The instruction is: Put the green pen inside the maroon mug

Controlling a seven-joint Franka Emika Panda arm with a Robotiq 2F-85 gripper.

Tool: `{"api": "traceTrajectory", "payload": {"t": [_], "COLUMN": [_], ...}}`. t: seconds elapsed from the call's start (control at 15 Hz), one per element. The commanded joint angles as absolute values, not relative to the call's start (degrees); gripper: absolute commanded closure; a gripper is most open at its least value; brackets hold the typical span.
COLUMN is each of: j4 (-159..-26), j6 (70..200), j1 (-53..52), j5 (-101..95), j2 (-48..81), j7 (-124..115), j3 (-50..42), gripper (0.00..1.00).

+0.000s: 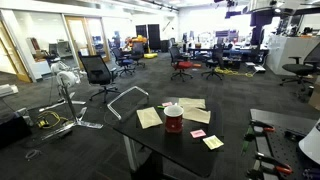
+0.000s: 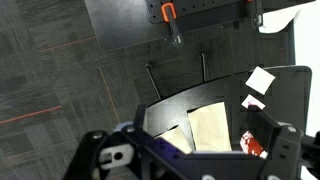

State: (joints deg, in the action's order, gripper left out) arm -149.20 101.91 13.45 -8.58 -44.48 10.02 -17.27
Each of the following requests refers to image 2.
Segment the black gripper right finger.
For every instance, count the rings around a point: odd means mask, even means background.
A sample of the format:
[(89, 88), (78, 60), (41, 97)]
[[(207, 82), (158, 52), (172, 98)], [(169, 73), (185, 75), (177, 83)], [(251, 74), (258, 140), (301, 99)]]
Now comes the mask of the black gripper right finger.
[(250, 106), (247, 112), (247, 124), (249, 131), (260, 143), (269, 157), (276, 157), (278, 154), (278, 137), (281, 133), (281, 126), (264, 110), (257, 106)]

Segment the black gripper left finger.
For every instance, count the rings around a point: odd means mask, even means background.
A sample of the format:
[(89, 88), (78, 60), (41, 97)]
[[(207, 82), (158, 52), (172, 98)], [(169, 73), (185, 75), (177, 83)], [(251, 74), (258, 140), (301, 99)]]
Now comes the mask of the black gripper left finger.
[(144, 121), (147, 115), (147, 106), (145, 104), (139, 105), (137, 107), (135, 119), (133, 122), (133, 126), (137, 132), (144, 131)]

